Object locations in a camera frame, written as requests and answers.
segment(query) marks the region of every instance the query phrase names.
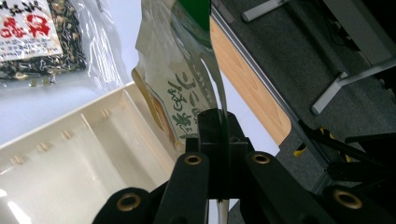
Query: black surface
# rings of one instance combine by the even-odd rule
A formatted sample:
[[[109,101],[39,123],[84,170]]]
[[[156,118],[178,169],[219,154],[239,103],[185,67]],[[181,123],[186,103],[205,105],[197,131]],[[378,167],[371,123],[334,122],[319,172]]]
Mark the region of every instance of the black surface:
[[[341,142],[349,136],[396,132],[394,94],[381,78],[346,85],[320,115],[314,115],[310,107],[341,72],[358,74],[370,64],[360,52],[345,46],[316,1],[289,1],[249,23],[241,20],[244,11],[263,2],[221,0],[234,17],[229,26],[299,119],[312,129],[326,127]],[[302,142],[292,128],[276,158],[300,184],[312,189],[324,169],[309,150],[293,156]],[[237,209],[232,210],[230,223],[241,223],[235,221]]]

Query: seed package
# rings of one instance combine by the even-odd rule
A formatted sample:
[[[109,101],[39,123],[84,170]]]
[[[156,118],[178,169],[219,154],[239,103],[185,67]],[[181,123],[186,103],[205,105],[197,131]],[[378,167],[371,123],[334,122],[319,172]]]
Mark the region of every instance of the seed package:
[[[78,72],[69,76],[119,87],[125,79],[113,27],[99,0],[0,0],[0,89],[60,83],[57,75]]]
[[[76,10],[67,0],[0,3],[0,78],[27,79],[86,67]]]

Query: bolt hole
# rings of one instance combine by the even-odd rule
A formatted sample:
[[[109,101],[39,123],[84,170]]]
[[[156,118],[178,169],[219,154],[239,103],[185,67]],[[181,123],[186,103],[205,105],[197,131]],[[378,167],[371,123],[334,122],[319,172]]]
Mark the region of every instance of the bolt hole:
[[[121,212],[130,212],[139,206],[140,197],[135,193],[126,193],[117,201],[117,208]]]
[[[347,191],[337,189],[334,192],[334,198],[337,202],[347,208],[360,209],[363,206],[363,203],[358,197]]]
[[[270,158],[265,155],[253,155],[253,160],[259,164],[265,164],[270,162]]]
[[[187,157],[187,158],[184,160],[184,162],[186,162],[187,164],[190,164],[190,165],[199,164],[199,163],[201,163],[201,161],[202,161],[202,158],[199,157],[199,156],[195,156],[195,155],[189,156],[189,157]]]

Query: clear plastic bag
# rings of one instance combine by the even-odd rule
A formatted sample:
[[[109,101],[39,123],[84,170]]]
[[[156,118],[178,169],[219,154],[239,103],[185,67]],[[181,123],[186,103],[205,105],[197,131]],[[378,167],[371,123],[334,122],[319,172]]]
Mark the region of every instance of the clear plastic bag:
[[[228,132],[209,18],[207,0],[142,0],[133,79],[177,154],[184,153],[186,138],[197,136],[197,116],[207,109],[222,109],[222,130]]]
[[[128,80],[117,32],[99,1],[0,4],[0,89],[88,81],[114,90]]]

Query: printed label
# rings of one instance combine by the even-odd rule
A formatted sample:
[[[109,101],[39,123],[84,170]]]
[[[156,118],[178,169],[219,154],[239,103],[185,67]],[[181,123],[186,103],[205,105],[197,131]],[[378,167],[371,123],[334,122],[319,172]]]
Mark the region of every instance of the printed label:
[[[0,0],[0,62],[62,53],[47,0]]]

